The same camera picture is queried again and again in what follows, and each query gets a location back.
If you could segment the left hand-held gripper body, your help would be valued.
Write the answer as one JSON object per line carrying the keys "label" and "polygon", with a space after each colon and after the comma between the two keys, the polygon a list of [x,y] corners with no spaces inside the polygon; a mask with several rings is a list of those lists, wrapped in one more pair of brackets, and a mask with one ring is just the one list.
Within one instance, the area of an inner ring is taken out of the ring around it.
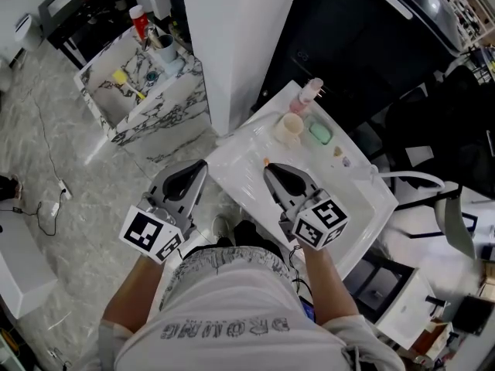
{"label": "left hand-held gripper body", "polygon": [[195,205],[195,195],[173,201],[161,197],[157,189],[144,192],[138,205],[130,207],[118,238],[157,264],[163,264],[196,228],[192,218]]}

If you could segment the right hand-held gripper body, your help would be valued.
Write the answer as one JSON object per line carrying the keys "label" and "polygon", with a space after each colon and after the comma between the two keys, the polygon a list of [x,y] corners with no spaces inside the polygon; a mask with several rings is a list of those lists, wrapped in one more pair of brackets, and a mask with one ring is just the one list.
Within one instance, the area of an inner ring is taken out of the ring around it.
{"label": "right hand-held gripper body", "polygon": [[299,203],[292,200],[281,214],[279,226],[288,241],[298,240],[321,250],[336,240],[350,221],[343,204],[325,189],[318,188]]}

